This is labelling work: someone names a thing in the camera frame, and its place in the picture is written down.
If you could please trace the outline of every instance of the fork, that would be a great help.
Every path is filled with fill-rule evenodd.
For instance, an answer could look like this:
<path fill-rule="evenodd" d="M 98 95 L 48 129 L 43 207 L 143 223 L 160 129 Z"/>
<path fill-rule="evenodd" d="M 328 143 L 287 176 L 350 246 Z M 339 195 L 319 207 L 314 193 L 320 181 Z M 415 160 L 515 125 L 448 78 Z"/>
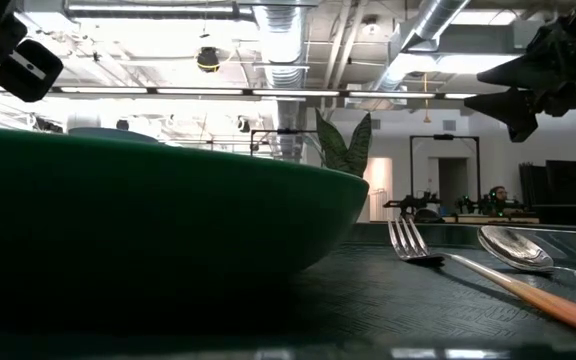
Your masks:
<path fill-rule="evenodd" d="M 397 233 L 395 234 L 392 222 L 390 220 L 388 221 L 390 241 L 395 248 L 397 256 L 401 260 L 426 266 L 436 266 L 436 264 L 444 258 L 454 260 L 501 286 L 508 292 L 515 294 L 534 307 L 550 314 L 552 317 L 576 327 L 576 303 L 532 287 L 522 281 L 466 259 L 463 256 L 448 253 L 431 253 L 415 224 L 412 220 L 409 220 L 409 223 L 410 226 L 406 224 L 406 220 L 404 219 L 401 219 L 401 224 L 399 220 L 395 220 L 395 226 L 397 227 Z"/>

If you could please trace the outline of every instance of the silver ductwork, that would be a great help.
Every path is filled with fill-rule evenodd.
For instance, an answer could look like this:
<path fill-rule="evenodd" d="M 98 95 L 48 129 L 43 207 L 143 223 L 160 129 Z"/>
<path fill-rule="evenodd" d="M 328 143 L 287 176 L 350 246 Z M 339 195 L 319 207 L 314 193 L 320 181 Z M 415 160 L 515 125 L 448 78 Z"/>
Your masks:
<path fill-rule="evenodd" d="M 426 51 L 436 50 L 439 36 L 469 2 L 470 0 L 423 0 L 417 17 L 412 19 L 410 24 L 402 25 L 402 31 L 395 34 L 395 38 L 391 40 L 391 63 L 373 83 L 372 90 L 394 91 L 407 73 L 397 62 L 399 53 L 422 44 Z"/>
<path fill-rule="evenodd" d="M 254 8 L 261 30 L 262 55 L 265 62 L 296 64 L 303 60 L 305 49 L 306 9 L 290 6 Z M 273 89 L 299 89 L 304 86 L 305 70 L 290 67 L 267 67 L 266 81 Z M 305 129 L 305 108 L 298 101 L 277 101 L 277 129 Z M 302 136 L 279 136 L 283 160 L 299 161 Z"/>

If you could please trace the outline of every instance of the black frame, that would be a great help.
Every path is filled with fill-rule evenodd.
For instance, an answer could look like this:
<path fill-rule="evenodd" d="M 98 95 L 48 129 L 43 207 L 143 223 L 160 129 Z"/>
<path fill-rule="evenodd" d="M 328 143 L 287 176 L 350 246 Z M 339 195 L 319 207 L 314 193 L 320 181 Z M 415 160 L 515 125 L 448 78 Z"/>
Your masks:
<path fill-rule="evenodd" d="M 457 136 L 457 135 L 411 135 L 410 136 L 410 195 L 415 196 L 415 162 L 413 153 L 414 139 L 433 139 L 437 141 L 452 141 L 454 139 L 472 139 L 475 141 L 475 155 L 477 161 L 477 201 L 481 200 L 481 164 L 479 156 L 479 136 Z"/>
<path fill-rule="evenodd" d="M 296 135 L 316 133 L 317 130 L 295 130 L 295 129 L 277 129 L 277 130 L 250 130 L 250 156 L 254 156 L 254 144 L 256 133 L 277 133 L 277 135 Z"/>

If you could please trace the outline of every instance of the orange utensil handle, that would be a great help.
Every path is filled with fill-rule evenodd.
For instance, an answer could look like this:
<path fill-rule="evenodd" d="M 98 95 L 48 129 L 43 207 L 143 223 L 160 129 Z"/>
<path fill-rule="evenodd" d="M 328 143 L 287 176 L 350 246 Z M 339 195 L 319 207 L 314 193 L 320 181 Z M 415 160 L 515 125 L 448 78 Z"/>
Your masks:
<path fill-rule="evenodd" d="M 576 327 L 576 303 L 532 287 L 525 282 L 513 279 L 465 257 L 452 254 L 443 255 L 484 276 L 554 318 Z"/>

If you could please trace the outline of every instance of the snake plant leaf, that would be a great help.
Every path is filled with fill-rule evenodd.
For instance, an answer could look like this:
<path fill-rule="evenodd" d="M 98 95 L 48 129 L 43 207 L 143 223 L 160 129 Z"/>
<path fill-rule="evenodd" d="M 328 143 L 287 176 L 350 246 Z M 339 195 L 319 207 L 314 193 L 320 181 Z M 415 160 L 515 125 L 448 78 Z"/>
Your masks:
<path fill-rule="evenodd" d="M 348 152 L 344 138 L 333 124 L 324 120 L 319 110 L 316 110 L 316 115 L 317 136 L 324 153 L 324 163 L 329 169 L 339 170 L 339 167 L 345 163 Z"/>
<path fill-rule="evenodd" d="M 359 177 L 364 176 L 368 165 L 368 150 L 372 141 L 372 119 L 370 113 L 366 114 L 352 133 L 350 146 L 345 161 L 350 167 L 350 173 Z"/>

